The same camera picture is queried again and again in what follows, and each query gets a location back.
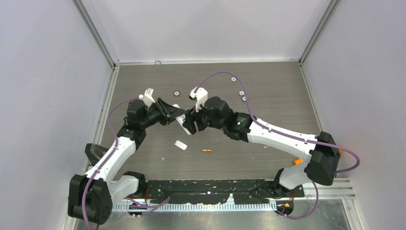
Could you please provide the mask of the white remote control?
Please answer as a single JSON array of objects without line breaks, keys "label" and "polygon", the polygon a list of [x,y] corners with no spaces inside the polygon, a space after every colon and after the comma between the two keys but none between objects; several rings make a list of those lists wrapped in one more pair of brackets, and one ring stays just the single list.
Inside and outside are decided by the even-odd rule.
[{"label": "white remote control", "polygon": [[187,135],[192,135],[190,131],[191,128],[189,127],[191,124],[191,118],[188,110],[185,110],[182,115],[176,117],[176,120]]}]

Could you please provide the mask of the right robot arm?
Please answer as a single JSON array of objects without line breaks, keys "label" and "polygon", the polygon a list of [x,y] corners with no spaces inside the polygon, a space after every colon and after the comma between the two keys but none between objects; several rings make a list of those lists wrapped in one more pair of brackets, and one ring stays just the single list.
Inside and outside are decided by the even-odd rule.
[{"label": "right robot arm", "polygon": [[271,186],[277,197],[287,196],[308,182],[333,184],[341,154],[329,133],[320,132],[315,136],[273,126],[250,114],[234,112],[219,97],[188,109],[180,120],[192,135],[211,127],[221,130],[230,139],[270,146],[302,159],[298,165],[278,170]]}]

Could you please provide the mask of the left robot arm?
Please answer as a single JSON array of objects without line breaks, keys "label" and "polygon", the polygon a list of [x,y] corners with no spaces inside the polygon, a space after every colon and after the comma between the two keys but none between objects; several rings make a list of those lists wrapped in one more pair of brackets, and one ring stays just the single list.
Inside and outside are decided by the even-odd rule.
[{"label": "left robot arm", "polygon": [[142,198],[147,186],[139,173],[127,172],[118,181],[113,181],[122,165],[141,146],[146,129],[160,123],[171,124],[185,110],[170,105],[158,98],[150,106],[138,98],[125,101],[128,105],[124,124],[115,131],[115,140],[102,158],[83,175],[75,174],[69,183],[68,215],[91,223],[104,224],[112,208],[119,201],[132,195]]}]

